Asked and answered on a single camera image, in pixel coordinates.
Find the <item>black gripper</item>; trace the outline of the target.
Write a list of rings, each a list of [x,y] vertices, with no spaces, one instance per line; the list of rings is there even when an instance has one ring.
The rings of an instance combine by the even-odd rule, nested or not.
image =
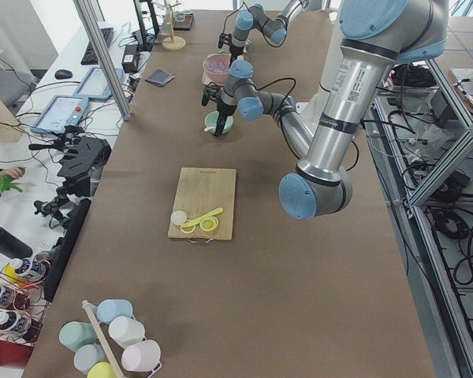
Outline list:
[[[237,110],[236,105],[227,104],[222,99],[218,100],[217,111],[219,112],[219,117],[216,121],[216,128],[214,130],[214,136],[220,136],[224,133],[227,118],[231,117],[235,113],[236,110]]]
[[[244,41],[230,41],[229,51],[232,54],[230,62],[233,63],[237,59],[237,55],[244,53],[245,42]]]

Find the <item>person hand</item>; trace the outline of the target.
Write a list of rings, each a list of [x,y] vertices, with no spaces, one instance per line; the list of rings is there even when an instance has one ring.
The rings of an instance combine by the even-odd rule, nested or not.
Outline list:
[[[0,179],[3,176],[9,176],[13,180],[18,180],[24,175],[25,171],[26,171],[26,168],[23,166],[16,166],[9,169],[3,169],[0,171]]]

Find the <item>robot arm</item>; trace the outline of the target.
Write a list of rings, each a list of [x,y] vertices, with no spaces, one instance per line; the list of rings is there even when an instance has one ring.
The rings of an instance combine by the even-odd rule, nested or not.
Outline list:
[[[273,43],[285,41],[290,22],[312,1],[292,1],[275,17],[261,5],[238,14],[229,38],[232,63],[215,96],[220,135],[228,117],[246,120],[273,117],[290,149],[298,155],[296,170],[282,178],[279,199],[296,219],[336,213],[352,197],[342,161],[378,85],[396,64],[424,61],[445,49],[449,19],[446,1],[344,1],[330,49],[341,54],[318,124],[306,124],[286,94],[261,91],[253,83],[252,65],[241,58],[248,34],[260,31]]]
[[[251,30],[258,30],[270,46],[281,46],[288,32],[289,24],[301,11],[315,11],[323,8],[324,1],[297,0],[290,1],[275,17],[270,18],[264,8],[256,3],[245,6],[245,10],[238,12],[233,33],[222,32],[218,40],[218,48],[224,44],[229,47],[230,64],[244,53],[244,48]]]

